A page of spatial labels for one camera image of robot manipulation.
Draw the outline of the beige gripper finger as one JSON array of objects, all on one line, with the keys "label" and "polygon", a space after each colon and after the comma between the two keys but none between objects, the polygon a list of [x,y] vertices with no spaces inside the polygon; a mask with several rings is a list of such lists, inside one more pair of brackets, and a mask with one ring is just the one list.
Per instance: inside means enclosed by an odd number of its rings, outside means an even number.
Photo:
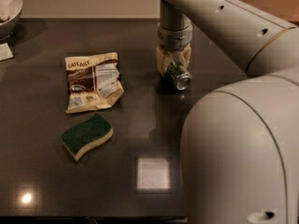
[{"label": "beige gripper finger", "polygon": [[159,74],[164,77],[167,67],[170,64],[171,57],[168,52],[166,52],[161,47],[156,49],[156,60],[157,60],[157,70]]},{"label": "beige gripper finger", "polygon": [[188,67],[192,55],[191,45],[188,44],[183,50],[179,52],[179,60],[183,66]]}]

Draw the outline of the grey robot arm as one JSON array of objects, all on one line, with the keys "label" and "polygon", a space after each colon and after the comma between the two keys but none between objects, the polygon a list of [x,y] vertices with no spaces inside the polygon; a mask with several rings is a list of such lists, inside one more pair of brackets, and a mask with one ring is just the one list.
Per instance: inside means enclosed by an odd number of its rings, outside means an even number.
[{"label": "grey robot arm", "polygon": [[198,26],[249,79],[201,98],[180,161],[189,224],[298,224],[298,28],[239,0],[161,0],[169,48]]}]

